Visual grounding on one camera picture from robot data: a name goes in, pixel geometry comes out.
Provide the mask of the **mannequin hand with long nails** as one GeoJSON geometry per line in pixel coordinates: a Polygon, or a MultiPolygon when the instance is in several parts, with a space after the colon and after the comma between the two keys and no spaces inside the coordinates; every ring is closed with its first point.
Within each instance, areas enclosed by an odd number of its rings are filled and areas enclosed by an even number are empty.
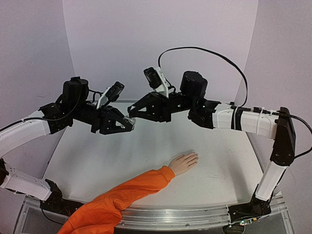
{"type": "Polygon", "coordinates": [[[191,152],[189,154],[176,157],[169,163],[168,167],[173,171],[175,176],[179,176],[183,173],[188,172],[190,169],[196,166],[198,160],[198,154],[195,152],[191,152]]]}

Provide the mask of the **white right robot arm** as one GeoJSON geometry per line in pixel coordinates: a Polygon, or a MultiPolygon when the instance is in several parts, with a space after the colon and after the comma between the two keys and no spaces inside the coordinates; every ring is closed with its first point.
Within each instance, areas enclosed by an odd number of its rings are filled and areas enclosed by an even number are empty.
{"type": "Polygon", "coordinates": [[[241,131],[249,137],[258,135],[272,142],[270,159],[251,200],[228,208],[233,224],[269,215],[274,192],[295,158],[296,134],[289,110],[246,108],[206,100],[208,81],[195,71],[183,74],[178,93],[169,92],[169,84],[160,70],[149,68],[144,74],[152,92],[128,108],[130,117],[170,122],[172,114],[187,111],[188,119],[199,127],[241,131]]]}

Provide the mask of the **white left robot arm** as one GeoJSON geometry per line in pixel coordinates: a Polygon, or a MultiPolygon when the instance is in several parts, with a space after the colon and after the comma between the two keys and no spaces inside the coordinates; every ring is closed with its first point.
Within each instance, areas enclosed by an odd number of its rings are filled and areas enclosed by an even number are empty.
{"type": "Polygon", "coordinates": [[[104,92],[92,91],[88,80],[72,77],[64,82],[62,94],[55,102],[41,106],[29,116],[1,128],[0,187],[37,198],[42,210],[62,215],[73,213],[81,203],[64,199],[55,182],[23,173],[8,164],[4,157],[38,138],[73,126],[75,120],[89,125],[94,134],[132,131],[135,121],[111,106],[123,89],[124,85],[117,81],[104,92]]]}

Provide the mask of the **clear nail polish bottle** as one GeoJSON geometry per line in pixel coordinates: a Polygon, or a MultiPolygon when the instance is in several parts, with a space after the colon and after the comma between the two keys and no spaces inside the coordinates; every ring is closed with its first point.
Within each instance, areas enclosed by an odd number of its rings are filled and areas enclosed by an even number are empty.
{"type": "Polygon", "coordinates": [[[121,130],[124,131],[132,131],[135,128],[136,119],[135,118],[129,118],[128,116],[125,116],[121,120],[116,121],[116,126],[119,127],[121,130]]]}

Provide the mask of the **orange sleeved forearm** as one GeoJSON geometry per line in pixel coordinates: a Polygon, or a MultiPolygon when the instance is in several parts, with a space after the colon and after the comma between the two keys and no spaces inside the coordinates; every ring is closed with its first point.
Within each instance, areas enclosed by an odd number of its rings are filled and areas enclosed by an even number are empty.
{"type": "Polygon", "coordinates": [[[122,220],[121,211],[147,195],[165,188],[175,177],[167,166],[136,176],[82,205],[65,222],[59,234],[112,234],[122,220]]]}

